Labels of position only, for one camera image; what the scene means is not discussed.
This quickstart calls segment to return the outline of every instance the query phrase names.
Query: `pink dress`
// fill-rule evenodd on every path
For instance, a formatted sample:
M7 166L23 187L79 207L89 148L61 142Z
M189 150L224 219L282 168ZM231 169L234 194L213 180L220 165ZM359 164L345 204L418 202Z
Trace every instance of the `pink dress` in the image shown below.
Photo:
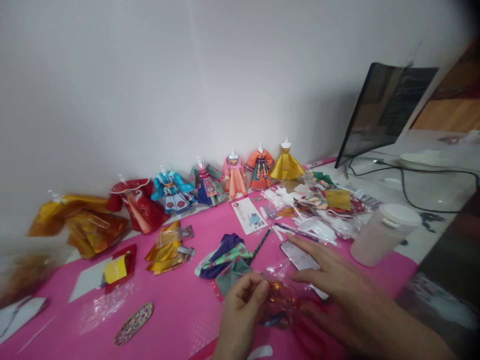
M225 176L225 191L229 194L230 199L235 199L237 193L247 195L247 183L244 178L244 163L242 158L226 157L222 168L223 176Z

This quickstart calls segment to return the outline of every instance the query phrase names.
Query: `hand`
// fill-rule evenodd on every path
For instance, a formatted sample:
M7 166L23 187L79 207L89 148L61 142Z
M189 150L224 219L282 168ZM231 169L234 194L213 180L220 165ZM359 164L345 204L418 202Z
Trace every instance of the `hand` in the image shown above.
M245 360L248 357L259 310L269 287L263 275L249 272L228 290L212 360Z
M371 359L455 358L434 331L401 309L358 267L323 244L291 234L287 237L321 267L321 271L297 271L292 280L313 284L335 299L341 309L340 318L336 318L313 304L303 305L302 313L320 329Z

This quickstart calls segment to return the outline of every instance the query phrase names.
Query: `white wall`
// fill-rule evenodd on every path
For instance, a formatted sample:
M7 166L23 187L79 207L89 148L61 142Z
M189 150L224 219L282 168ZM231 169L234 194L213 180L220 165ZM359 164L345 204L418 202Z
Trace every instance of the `white wall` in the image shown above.
M285 136L301 163L333 154L371 62L421 43L437 83L472 35L456 0L4 0L0 233L48 189L106 196Z

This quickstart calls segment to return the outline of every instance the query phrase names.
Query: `white plastic container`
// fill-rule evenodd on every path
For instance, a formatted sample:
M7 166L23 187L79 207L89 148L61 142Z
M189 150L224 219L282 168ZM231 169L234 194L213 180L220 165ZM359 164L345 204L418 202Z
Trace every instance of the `white plastic container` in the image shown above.
M361 229L350 254L362 265L375 266L421 223L422 218L412 209L383 204Z

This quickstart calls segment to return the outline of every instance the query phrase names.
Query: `teal dress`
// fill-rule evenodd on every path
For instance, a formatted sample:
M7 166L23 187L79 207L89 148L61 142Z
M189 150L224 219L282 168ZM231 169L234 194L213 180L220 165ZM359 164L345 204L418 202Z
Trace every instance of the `teal dress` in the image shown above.
M198 203L215 206L227 198L220 182L224 176L222 172L207 162L201 166L196 164L191 168L188 182L198 187Z

